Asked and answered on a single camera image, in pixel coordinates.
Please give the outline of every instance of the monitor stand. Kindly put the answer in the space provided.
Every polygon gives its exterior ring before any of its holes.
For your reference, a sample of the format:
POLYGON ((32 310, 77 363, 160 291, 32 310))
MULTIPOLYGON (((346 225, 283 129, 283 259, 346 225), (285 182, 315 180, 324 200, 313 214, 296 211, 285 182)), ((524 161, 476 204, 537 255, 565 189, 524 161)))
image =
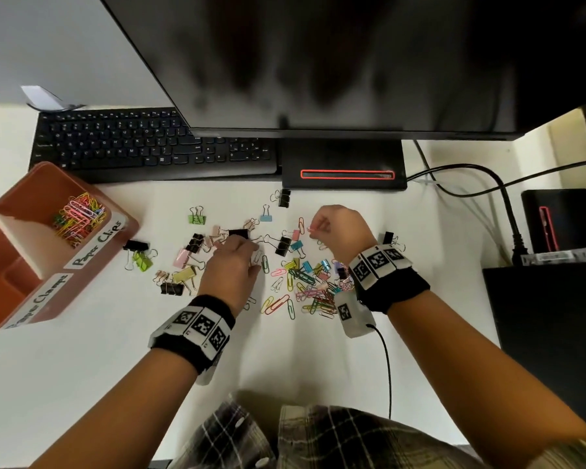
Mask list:
POLYGON ((285 138, 279 143, 284 188, 406 189, 400 140, 285 138))

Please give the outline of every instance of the hand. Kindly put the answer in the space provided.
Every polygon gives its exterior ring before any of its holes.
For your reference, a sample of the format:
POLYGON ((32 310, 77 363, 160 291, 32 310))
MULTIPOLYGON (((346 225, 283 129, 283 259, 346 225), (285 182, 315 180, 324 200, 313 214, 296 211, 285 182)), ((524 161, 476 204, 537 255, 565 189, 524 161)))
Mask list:
POLYGON ((210 294, 221 299, 236 319, 260 272, 259 265, 249 265, 256 250, 258 245, 254 242, 238 235, 229 236, 206 264, 197 296, 210 294))
POLYGON ((367 222, 358 211, 344 206, 323 206, 309 227, 311 238, 321 240, 344 265, 360 252, 377 245, 367 222))

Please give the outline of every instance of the keyboard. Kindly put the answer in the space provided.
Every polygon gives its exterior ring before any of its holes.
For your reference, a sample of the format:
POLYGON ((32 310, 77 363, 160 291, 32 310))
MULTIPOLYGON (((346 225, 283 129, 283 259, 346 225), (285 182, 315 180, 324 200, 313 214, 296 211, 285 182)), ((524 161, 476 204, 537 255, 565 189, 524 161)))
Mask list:
POLYGON ((40 113, 30 167, 50 161, 93 184, 273 174, 276 141, 195 137, 173 108, 40 113))

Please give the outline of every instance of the computer monitor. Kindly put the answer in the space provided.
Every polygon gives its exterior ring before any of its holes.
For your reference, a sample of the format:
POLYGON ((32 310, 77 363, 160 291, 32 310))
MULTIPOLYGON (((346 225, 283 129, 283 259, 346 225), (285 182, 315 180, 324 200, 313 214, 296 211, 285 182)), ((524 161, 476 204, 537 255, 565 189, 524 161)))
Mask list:
POLYGON ((101 1, 196 135, 514 139, 586 103, 586 0, 101 1))

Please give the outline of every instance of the orange desk organizer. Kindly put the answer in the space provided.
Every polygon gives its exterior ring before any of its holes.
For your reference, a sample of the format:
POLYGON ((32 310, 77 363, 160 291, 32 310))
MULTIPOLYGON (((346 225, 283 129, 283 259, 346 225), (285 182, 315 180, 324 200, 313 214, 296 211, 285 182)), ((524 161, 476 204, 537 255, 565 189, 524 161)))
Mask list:
POLYGON ((58 316, 139 230, 139 223, 98 188, 51 163, 36 165, 0 198, 0 215, 52 227, 69 198, 84 192, 106 207, 107 217, 47 276, 39 278, 0 229, 0 329, 58 316))

